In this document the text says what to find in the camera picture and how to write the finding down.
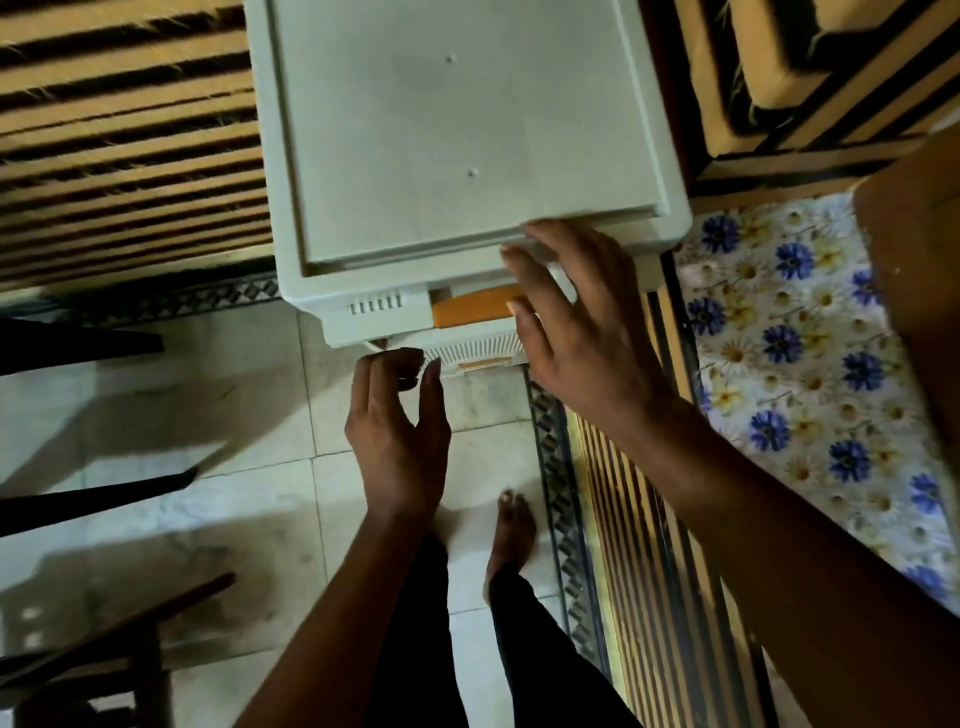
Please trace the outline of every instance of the forearm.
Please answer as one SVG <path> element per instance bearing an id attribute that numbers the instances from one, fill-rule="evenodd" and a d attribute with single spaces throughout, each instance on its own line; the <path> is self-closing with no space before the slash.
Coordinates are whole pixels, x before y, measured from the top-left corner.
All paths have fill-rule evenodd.
<path id="1" fill-rule="evenodd" d="M 343 565 L 235 728 L 360 725 L 422 535 L 416 524 L 364 519 Z"/>
<path id="2" fill-rule="evenodd" d="M 960 654 L 953 616 L 686 402 L 622 413 L 614 441 L 703 546 L 814 725 L 946 717 Z"/>

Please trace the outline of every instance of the orange drawer handle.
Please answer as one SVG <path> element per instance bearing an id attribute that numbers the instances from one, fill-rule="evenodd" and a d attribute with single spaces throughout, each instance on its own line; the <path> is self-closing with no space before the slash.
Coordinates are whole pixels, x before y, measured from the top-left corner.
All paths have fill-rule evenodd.
<path id="1" fill-rule="evenodd" d="M 433 325 L 436 328 L 451 328 L 510 318 L 512 314 L 507 308 L 507 301 L 522 295 L 523 291 L 518 285 L 501 285 L 434 303 Z"/>

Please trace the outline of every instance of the left hand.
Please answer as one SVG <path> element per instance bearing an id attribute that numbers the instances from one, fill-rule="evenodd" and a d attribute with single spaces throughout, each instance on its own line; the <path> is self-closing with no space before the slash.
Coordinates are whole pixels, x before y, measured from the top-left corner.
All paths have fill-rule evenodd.
<path id="1" fill-rule="evenodd" d="M 420 384 L 420 421 L 411 425 L 399 393 L 417 385 L 423 352 L 397 349 L 360 359 L 353 372 L 347 439 L 367 496 L 368 515 L 381 524 L 428 527 L 440 505 L 450 448 L 440 360 Z"/>

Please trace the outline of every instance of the leg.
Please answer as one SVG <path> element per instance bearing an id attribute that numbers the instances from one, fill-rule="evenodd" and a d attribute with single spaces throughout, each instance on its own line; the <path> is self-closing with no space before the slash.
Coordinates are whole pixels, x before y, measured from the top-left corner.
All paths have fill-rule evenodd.
<path id="1" fill-rule="evenodd" d="M 369 728 L 466 728 L 453 672 L 446 586 L 446 548 L 427 536 L 403 582 L 380 652 L 364 723 Z"/>
<path id="2" fill-rule="evenodd" d="M 637 728 L 639 722 L 603 674 L 577 654 L 563 629 L 519 575 L 537 537 L 522 497 L 500 497 L 496 535 L 487 567 L 487 594 L 497 645 L 514 697 L 517 728 L 532 725 L 603 725 Z M 563 685 L 578 693 L 560 701 Z"/>

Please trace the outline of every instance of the black pants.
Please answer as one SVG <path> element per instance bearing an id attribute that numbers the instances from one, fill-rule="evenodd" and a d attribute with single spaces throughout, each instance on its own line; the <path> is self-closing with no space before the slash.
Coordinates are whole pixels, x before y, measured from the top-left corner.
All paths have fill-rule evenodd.
<path id="1" fill-rule="evenodd" d="M 370 728 L 467 726 L 453 672 L 446 587 L 446 549 L 428 537 L 404 582 L 380 653 L 365 723 Z M 611 684 L 577 653 L 516 569 L 504 567 L 493 578 L 490 602 L 517 728 L 637 728 Z"/>

